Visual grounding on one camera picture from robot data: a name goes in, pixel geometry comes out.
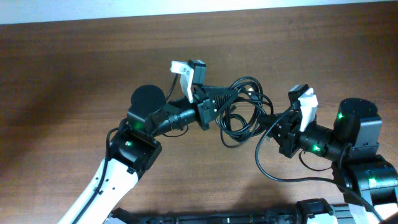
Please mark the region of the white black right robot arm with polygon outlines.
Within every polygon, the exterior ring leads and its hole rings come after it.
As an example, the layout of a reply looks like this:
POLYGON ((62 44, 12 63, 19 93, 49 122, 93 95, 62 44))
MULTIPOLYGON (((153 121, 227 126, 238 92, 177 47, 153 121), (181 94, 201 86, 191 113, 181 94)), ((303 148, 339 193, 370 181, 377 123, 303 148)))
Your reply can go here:
POLYGON ((265 171, 268 178, 286 183, 331 183, 343 194, 358 223, 382 223, 397 213, 397 170, 380 154, 382 118, 377 106, 361 98, 346 98, 338 108, 333 128, 317 123, 317 100, 296 100, 283 113, 262 116, 260 125, 278 143, 279 152, 291 158, 299 149, 331 161, 332 179, 283 179, 265 171))

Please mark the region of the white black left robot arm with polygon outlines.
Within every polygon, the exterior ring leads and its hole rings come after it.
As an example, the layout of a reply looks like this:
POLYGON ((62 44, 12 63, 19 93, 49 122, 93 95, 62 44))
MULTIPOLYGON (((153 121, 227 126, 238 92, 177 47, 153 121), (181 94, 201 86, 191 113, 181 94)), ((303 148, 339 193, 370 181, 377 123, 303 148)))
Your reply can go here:
POLYGON ((60 223, 103 223, 161 153, 156 136, 194 122, 207 130, 237 97, 232 88, 202 85, 194 87, 193 102, 186 97, 166 101, 159 87, 140 86, 126 118, 108 132, 106 155, 96 174, 60 223))

